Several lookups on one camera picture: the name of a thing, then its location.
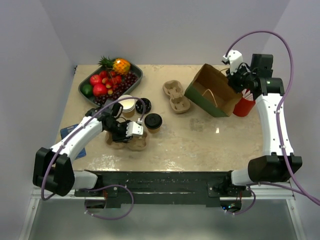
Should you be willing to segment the cardboard cup carrier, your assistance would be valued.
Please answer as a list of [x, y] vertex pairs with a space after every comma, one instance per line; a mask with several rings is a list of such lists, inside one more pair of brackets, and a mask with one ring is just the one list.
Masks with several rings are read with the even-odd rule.
[[144, 131], [142, 136], [133, 137], [131, 140], [128, 141], [128, 143], [114, 142], [112, 140], [112, 134], [107, 131], [104, 140], [108, 147], [115, 150], [129, 149], [131, 151], [143, 151], [148, 145], [149, 136], [148, 133]]

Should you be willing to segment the green paper bag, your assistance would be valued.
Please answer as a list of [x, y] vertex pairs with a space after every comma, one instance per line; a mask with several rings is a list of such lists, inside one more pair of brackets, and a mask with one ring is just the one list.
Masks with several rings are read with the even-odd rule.
[[207, 63], [197, 72], [184, 96], [215, 118], [230, 117], [243, 97], [228, 85], [222, 72]]

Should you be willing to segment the black cup lid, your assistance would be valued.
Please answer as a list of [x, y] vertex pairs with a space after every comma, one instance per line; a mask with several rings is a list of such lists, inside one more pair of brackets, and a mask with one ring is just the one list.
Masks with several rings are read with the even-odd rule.
[[146, 126], [161, 126], [163, 123], [162, 117], [157, 113], [150, 113], [144, 118], [144, 125]]

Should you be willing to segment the single brown paper cup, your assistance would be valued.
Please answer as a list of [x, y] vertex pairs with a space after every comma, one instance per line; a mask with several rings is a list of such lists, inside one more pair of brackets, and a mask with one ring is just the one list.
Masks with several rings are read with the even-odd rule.
[[157, 125], [157, 126], [146, 125], [146, 128], [147, 128], [149, 133], [156, 134], [156, 133], [158, 133], [160, 131], [161, 126], [160, 125]]

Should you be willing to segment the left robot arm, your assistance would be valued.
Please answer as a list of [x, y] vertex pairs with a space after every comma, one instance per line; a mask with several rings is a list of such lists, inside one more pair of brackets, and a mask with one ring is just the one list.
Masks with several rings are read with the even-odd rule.
[[134, 135], [134, 121], [118, 122], [112, 112], [91, 109], [79, 125], [50, 148], [41, 147], [35, 154], [32, 182], [40, 188], [40, 197], [47, 201], [54, 195], [66, 196], [71, 190], [86, 189], [99, 196], [104, 184], [98, 175], [87, 170], [74, 171], [73, 161], [85, 146], [103, 131], [109, 131], [126, 142]]

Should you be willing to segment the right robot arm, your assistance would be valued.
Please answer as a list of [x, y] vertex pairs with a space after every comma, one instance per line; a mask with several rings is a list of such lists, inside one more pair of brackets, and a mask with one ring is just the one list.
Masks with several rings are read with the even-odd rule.
[[294, 154], [289, 141], [284, 105], [285, 95], [281, 78], [273, 77], [273, 55], [253, 54], [251, 63], [243, 61], [242, 54], [230, 50], [222, 57], [229, 65], [226, 72], [228, 85], [236, 92], [251, 92], [262, 127], [262, 155], [249, 161], [246, 168], [234, 170], [230, 180], [223, 183], [223, 192], [235, 196], [241, 186], [258, 182], [281, 183], [291, 178], [302, 166], [302, 158]]

